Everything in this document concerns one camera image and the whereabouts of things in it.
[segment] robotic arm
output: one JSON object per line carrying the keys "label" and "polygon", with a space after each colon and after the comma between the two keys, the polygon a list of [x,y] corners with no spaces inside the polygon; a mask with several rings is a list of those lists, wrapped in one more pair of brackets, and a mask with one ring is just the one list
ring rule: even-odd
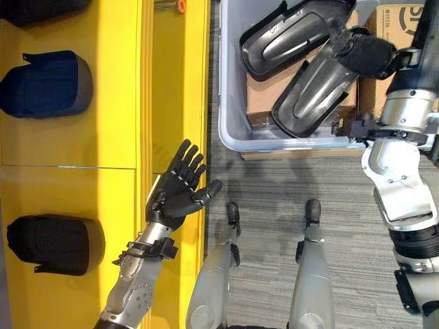
{"label": "robotic arm", "polygon": [[166,173],[154,183],[146,207],[148,225],[114,262],[121,267],[119,278],[95,329],[138,327],[151,307],[163,260],[176,256],[178,248],[170,238],[171,232],[183,224],[186,215],[209,205],[220,191],[219,180],[195,191],[206,166],[199,166],[201,154],[192,160],[198,147],[194,145],[187,151],[190,145],[189,140],[183,142]]}
{"label": "robotic arm", "polygon": [[375,184],[375,199],[401,267],[395,271],[404,308],[439,324],[439,218],[418,165],[427,117],[439,93],[439,2],[427,0],[409,49],[387,91],[379,128],[361,165]]}

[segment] black plastic part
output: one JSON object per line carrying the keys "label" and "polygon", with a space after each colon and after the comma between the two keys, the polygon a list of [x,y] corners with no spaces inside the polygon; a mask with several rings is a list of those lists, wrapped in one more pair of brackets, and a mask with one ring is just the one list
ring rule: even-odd
{"label": "black plastic part", "polygon": [[[89,270],[91,257],[85,221],[92,222],[51,214],[19,217],[8,226],[8,246],[23,262],[40,264],[35,273],[81,276]],[[96,252],[102,259],[104,250]]]}
{"label": "black plastic part", "polygon": [[397,71],[387,94],[407,89],[423,89],[439,93],[438,26],[439,1],[426,0],[412,42],[412,48],[422,50],[418,65]]}
{"label": "black plastic part", "polygon": [[424,145],[428,136],[419,132],[409,132],[405,130],[371,130],[369,139],[374,141],[377,138],[399,139],[401,141],[413,142],[417,145]]}
{"label": "black plastic part", "polygon": [[147,245],[138,242],[129,242],[127,247],[143,251],[143,255],[137,255],[141,258],[161,257],[174,259],[176,257],[178,248],[174,246],[174,240],[171,238],[162,238],[155,240],[154,244]]}
{"label": "black plastic part", "polygon": [[355,0],[305,0],[287,9],[283,1],[239,40],[249,73],[266,80],[304,58],[344,28],[355,4]]}
{"label": "black plastic part", "polygon": [[272,117],[286,134],[309,137],[343,102],[357,78],[326,44],[310,64],[304,62],[274,104]]}
{"label": "black plastic part", "polygon": [[230,251],[232,252],[233,267],[238,267],[241,264],[241,256],[239,255],[239,248],[237,245],[230,245]]}
{"label": "black plastic part", "polygon": [[296,248],[296,263],[300,263],[300,257],[302,256],[303,253],[303,247],[305,246],[305,242],[304,241],[299,241],[297,243],[297,248]]}
{"label": "black plastic part", "polygon": [[439,225],[424,230],[399,232],[389,230],[395,250],[409,258],[431,258],[439,256]]}
{"label": "black plastic part", "polygon": [[437,167],[439,167],[439,135],[434,136],[434,142],[431,146],[431,150],[425,152],[428,159],[434,163]]}
{"label": "black plastic part", "polygon": [[236,227],[236,235],[241,235],[241,225],[239,224],[239,209],[235,202],[227,204],[227,219],[230,226]]}
{"label": "black plastic part", "polygon": [[432,300],[431,302],[425,303],[423,305],[423,313],[426,317],[428,317],[437,309],[439,309],[439,300]]}
{"label": "black plastic part", "polygon": [[99,319],[93,329],[130,329],[130,327],[125,327],[120,324],[115,324],[114,322]]}
{"label": "black plastic part", "polygon": [[16,118],[44,119],[84,112],[93,96],[90,69],[72,51],[23,54],[30,64],[0,82],[0,108]]}
{"label": "black plastic part", "polygon": [[405,272],[398,270],[394,273],[397,282],[396,288],[398,289],[399,297],[401,298],[404,309],[411,315],[419,314],[420,310]]}
{"label": "black plastic part", "polygon": [[365,141],[370,136],[370,131],[375,129],[375,120],[372,120],[370,114],[363,114],[360,120],[351,123],[349,132],[350,138],[356,138],[359,141]]}
{"label": "black plastic part", "polygon": [[86,7],[90,0],[1,0],[0,16],[23,27]]}
{"label": "black plastic part", "polygon": [[305,220],[307,221],[307,227],[311,223],[319,224],[320,216],[322,214],[322,206],[317,199],[310,199],[305,204]]}
{"label": "black plastic part", "polygon": [[362,27],[343,31],[331,39],[338,61],[362,77],[385,79],[393,74],[393,44],[371,36]]}

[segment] yellow shelving unit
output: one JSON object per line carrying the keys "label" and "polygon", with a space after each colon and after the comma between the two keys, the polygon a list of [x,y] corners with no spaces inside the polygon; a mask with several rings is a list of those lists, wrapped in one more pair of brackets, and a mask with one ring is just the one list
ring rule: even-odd
{"label": "yellow shelving unit", "polygon": [[[205,153],[209,5],[189,0],[185,14],[154,13],[151,0],[92,0],[81,12],[24,29],[1,22],[0,79],[25,64],[23,52],[69,49],[86,60],[95,87],[78,116],[0,113],[3,241],[17,217],[48,212],[98,220],[106,236],[103,262],[82,277],[34,274],[6,246],[14,328],[92,328],[117,279],[111,261],[144,226],[154,174],[184,138]],[[185,328],[203,218],[188,216],[173,235],[178,256],[163,267],[142,328]]]}

